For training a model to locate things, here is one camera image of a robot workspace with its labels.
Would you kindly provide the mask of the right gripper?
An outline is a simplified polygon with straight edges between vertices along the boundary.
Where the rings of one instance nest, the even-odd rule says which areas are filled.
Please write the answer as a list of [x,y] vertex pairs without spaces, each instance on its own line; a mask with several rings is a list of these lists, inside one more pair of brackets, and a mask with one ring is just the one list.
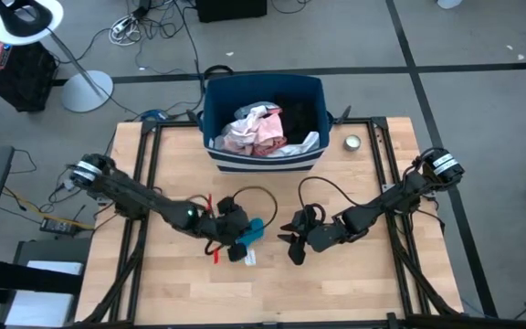
[[289,258],[295,265],[301,265],[306,257],[305,247],[315,252],[323,252],[345,241],[347,231],[343,224],[336,221],[325,223],[326,211],[319,204],[308,204],[296,211],[289,224],[280,227],[288,234],[279,234],[278,238],[289,243]]

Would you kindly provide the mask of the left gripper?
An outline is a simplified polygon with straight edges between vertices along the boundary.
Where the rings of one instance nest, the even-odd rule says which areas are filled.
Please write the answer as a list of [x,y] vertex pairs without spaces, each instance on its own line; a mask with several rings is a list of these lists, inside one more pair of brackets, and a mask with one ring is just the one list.
[[247,256],[247,247],[238,240],[250,229],[250,222],[246,211],[236,203],[232,196],[226,196],[217,203],[219,217],[206,217],[201,228],[201,233],[207,238],[205,255],[213,255],[215,250],[210,250],[213,241],[220,243],[216,250],[228,247],[228,258],[237,262]]

